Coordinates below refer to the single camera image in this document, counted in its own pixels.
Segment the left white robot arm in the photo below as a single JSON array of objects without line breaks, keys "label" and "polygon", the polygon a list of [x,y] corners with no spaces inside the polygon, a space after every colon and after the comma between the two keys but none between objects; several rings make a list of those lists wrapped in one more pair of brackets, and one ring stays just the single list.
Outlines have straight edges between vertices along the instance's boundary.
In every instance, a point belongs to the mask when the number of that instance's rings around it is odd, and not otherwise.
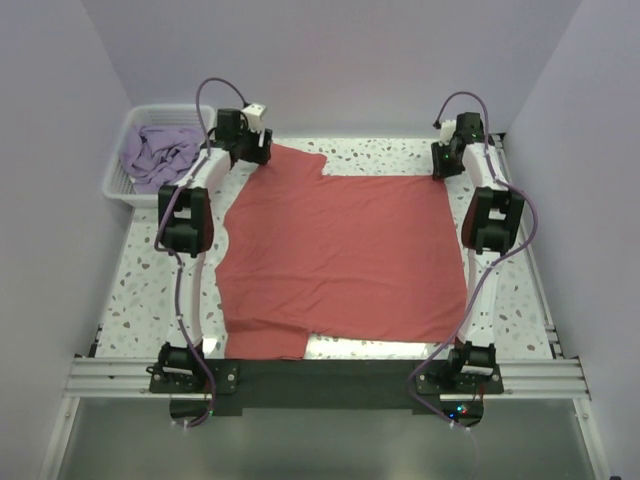
[{"label": "left white robot arm", "polygon": [[211,195],[237,162],[269,162],[272,131],[265,127],[266,111],[259,103],[217,110],[194,165],[157,195],[154,248],[176,261],[171,273],[174,320],[149,373],[155,381],[174,383],[185,392],[210,384],[202,351],[200,296],[202,270],[214,240]]}]

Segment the salmon red t-shirt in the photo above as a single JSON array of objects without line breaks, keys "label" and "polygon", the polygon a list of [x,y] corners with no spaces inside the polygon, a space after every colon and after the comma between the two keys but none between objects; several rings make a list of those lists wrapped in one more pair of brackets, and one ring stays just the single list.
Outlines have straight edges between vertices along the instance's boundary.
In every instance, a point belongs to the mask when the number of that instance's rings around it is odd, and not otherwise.
[{"label": "salmon red t-shirt", "polygon": [[225,215],[216,283],[246,360],[300,359],[314,334],[444,341],[467,287],[445,185],[428,176],[333,176],[275,146]]}]

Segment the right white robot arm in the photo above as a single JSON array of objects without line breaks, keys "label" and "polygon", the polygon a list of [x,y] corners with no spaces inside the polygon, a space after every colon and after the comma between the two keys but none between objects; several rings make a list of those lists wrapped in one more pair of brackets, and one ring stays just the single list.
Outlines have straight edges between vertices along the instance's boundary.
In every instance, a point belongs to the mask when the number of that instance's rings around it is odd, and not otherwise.
[{"label": "right white robot arm", "polygon": [[497,262],[514,247],[525,199],[500,172],[497,151],[485,137],[480,114],[466,112],[441,123],[440,139],[431,150],[434,180],[466,173],[474,187],[460,231],[468,264],[464,322],[447,360],[429,374],[441,388],[466,393],[499,379],[494,333]]}]

